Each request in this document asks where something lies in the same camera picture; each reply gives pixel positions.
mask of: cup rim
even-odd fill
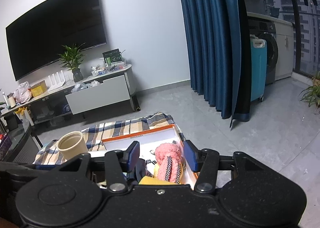
[[[71,135],[73,135],[73,134],[79,134],[79,135],[80,135],[79,141],[78,141],[76,144],[74,144],[73,146],[69,147],[69,148],[59,148],[60,142],[63,141],[63,139],[64,139],[65,137],[71,136]],[[82,141],[82,139],[83,139],[83,133],[82,133],[81,131],[72,131],[72,132],[69,132],[69,133],[63,135],[63,136],[58,140],[58,142],[57,142],[57,149],[58,149],[59,151],[67,151],[67,150],[70,150],[70,149],[74,148],[75,146],[77,146],[77,145]]]

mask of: curtain fold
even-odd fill
[[[223,119],[232,116],[232,119],[247,121],[251,96],[251,48],[249,33],[241,35],[246,34],[246,30],[240,28],[242,16],[239,12],[246,10],[238,1],[181,0],[181,3],[192,89],[204,95],[210,106],[221,111]],[[249,67],[250,79],[245,82],[248,73],[244,70]]]

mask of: black flat screen tv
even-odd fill
[[[99,0],[46,0],[7,26],[16,81],[59,59],[62,45],[106,43]]]

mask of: dark round table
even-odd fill
[[[16,129],[8,132],[8,135],[12,141],[12,145],[2,161],[33,163],[39,147],[42,148],[43,145],[35,134],[30,122],[22,120],[22,123],[18,124]],[[36,139],[39,146],[37,146],[32,137]]]

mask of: beige cup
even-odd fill
[[[72,131],[64,135],[58,140],[57,148],[67,160],[88,152],[83,134],[80,131]]]

